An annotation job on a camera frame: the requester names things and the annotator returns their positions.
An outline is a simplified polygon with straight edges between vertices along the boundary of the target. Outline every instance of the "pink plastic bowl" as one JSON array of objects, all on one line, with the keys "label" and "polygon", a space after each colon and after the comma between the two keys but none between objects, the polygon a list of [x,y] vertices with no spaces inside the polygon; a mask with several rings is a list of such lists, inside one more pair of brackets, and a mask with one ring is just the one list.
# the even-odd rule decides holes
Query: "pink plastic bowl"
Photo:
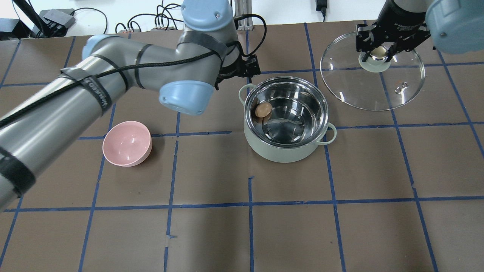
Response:
[{"label": "pink plastic bowl", "polygon": [[126,121],[117,124],[103,141],[103,154],[117,166],[135,166],[150,154],[153,142],[148,128],[140,122]]}]

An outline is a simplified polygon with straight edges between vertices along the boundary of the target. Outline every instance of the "black strap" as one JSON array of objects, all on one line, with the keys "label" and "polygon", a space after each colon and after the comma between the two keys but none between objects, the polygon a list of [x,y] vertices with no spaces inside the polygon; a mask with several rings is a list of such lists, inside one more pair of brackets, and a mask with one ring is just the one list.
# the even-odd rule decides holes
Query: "black strap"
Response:
[{"label": "black strap", "polygon": [[186,31],[181,35],[178,44],[191,43],[213,50],[217,53],[219,58],[223,61],[227,55],[228,47],[224,43],[218,41],[212,36],[199,31]]},{"label": "black strap", "polygon": [[[115,69],[119,69],[119,66],[117,64],[115,64],[114,61],[106,58],[103,55],[91,54],[91,56],[96,57],[96,58],[100,58],[100,59],[104,60],[105,62],[109,63],[109,65],[113,66]],[[122,77],[122,79],[124,81],[124,85],[126,86],[125,92],[127,92],[128,89],[129,89],[128,78],[126,77],[126,75],[122,71],[119,71],[118,73],[120,74],[120,76]]]},{"label": "black strap", "polygon": [[[148,49],[148,47],[150,47],[150,46],[152,46],[152,45],[143,46],[143,48],[138,52],[138,55],[136,56],[136,63],[135,64],[139,64],[141,62],[141,57],[145,53],[146,49]],[[138,86],[140,88],[145,89],[143,84],[141,84],[141,80],[139,80],[139,68],[135,69],[135,79],[136,79],[136,84],[138,84]]]},{"label": "black strap", "polygon": [[89,75],[86,71],[77,67],[64,68],[61,70],[61,72],[72,78],[72,80],[79,81],[84,89],[90,92],[94,98],[96,98],[97,102],[101,106],[103,115],[108,109],[111,108],[113,104],[111,96],[109,96],[109,93],[106,91],[106,89],[104,89],[95,76]]},{"label": "black strap", "polygon": [[18,197],[23,196],[35,184],[32,171],[2,147],[0,147],[0,175],[14,185]]}]

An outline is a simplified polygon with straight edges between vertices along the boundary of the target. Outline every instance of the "light blue joint cover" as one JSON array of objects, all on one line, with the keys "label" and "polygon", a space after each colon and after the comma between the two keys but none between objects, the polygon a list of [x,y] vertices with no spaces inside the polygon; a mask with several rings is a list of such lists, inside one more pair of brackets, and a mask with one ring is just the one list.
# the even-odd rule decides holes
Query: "light blue joint cover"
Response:
[{"label": "light blue joint cover", "polygon": [[184,0],[181,12],[185,25],[197,31],[216,31],[233,23],[227,0]]},{"label": "light blue joint cover", "polygon": [[484,0],[436,0],[425,22],[435,47],[462,54],[484,49]]},{"label": "light blue joint cover", "polygon": [[89,55],[91,55],[92,50],[94,49],[94,47],[96,47],[96,45],[100,41],[104,40],[105,38],[109,38],[109,37],[122,38],[121,36],[104,35],[104,34],[92,36],[91,38],[88,39],[86,45],[82,48],[82,60],[87,59],[89,57]]},{"label": "light blue joint cover", "polygon": [[165,84],[160,89],[160,103],[189,115],[205,111],[213,93],[213,86],[202,81],[181,80]]}]

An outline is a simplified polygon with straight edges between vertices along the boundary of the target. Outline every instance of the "glass lid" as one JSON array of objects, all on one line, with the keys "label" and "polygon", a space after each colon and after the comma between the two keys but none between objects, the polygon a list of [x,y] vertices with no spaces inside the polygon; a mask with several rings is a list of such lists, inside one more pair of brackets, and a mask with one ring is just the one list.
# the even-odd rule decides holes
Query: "glass lid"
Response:
[{"label": "glass lid", "polygon": [[386,62],[385,45],[371,52],[356,51],[356,32],[340,36],[324,51],[320,70],[324,84],[342,102],[365,110],[383,111],[410,102],[424,84],[425,70],[415,50],[402,51]]}]

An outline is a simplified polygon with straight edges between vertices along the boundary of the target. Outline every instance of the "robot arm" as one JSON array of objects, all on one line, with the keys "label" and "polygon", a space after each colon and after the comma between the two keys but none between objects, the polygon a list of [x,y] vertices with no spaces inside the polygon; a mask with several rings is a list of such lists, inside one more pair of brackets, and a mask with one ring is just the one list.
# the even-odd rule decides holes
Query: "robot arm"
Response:
[{"label": "robot arm", "polygon": [[81,63],[0,120],[0,211],[132,86],[158,91],[163,105],[199,115],[216,82],[260,74],[255,55],[240,57],[228,1],[185,0],[181,8],[186,27],[176,49],[93,36]]},{"label": "robot arm", "polygon": [[484,49],[482,0],[386,0],[377,21],[358,24],[356,50],[371,51],[384,43],[390,61],[401,51],[411,51],[431,35],[437,49],[461,54]]}]

